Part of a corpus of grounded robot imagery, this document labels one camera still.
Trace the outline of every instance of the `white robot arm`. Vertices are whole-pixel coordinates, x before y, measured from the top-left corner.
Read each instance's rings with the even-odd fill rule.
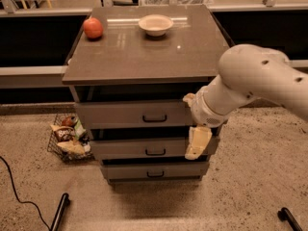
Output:
[[[221,56],[218,76],[191,100],[192,118],[218,127],[233,110],[258,97],[308,121],[308,75],[291,68],[280,51],[237,45]]]

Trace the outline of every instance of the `wire basket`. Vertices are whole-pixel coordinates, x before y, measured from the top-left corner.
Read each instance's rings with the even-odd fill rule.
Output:
[[[68,116],[76,116],[76,114],[57,114],[54,125],[61,126],[62,121]],[[69,162],[79,162],[85,160],[94,160],[94,156],[91,152],[86,152],[84,155],[76,155],[76,154],[69,154],[63,152],[60,147],[57,146],[58,140],[54,134],[54,131],[51,131],[47,151],[56,154],[59,158],[61,158],[65,163]]]

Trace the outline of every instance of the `drawer handle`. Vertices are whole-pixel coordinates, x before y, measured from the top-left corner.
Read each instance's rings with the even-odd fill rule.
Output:
[[[145,149],[146,156],[164,156],[166,154],[166,150],[164,149],[162,153],[148,153],[148,150]]]
[[[162,173],[160,173],[160,174],[151,174],[151,173],[147,172],[146,175],[147,175],[148,178],[160,178],[160,177],[164,177],[165,172],[162,171]]]
[[[143,115],[142,120],[144,122],[165,122],[167,120],[167,115],[164,115],[164,117],[161,119],[149,119],[149,118],[146,118],[146,115]]]

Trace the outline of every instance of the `speckled floor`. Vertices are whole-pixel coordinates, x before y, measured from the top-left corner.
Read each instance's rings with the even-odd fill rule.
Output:
[[[98,163],[66,165],[47,151],[57,109],[1,107],[0,155],[21,200],[35,201],[51,225],[69,193],[59,230],[292,230],[288,207],[308,230],[308,123],[281,108],[244,108],[221,131],[202,181],[121,183],[104,180]],[[31,205],[19,204],[0,162],[0,230],[46,230]]]

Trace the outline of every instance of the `cabinet top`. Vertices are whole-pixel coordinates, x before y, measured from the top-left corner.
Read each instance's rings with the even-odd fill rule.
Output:
[[[150,14],[174,24],[153,38],[139,27]],[[205,81],[217,75],[228,45],[204,5],[95,8],[104,34],[89,40],[83,33],[64,75],[66,85],[119,85]]]

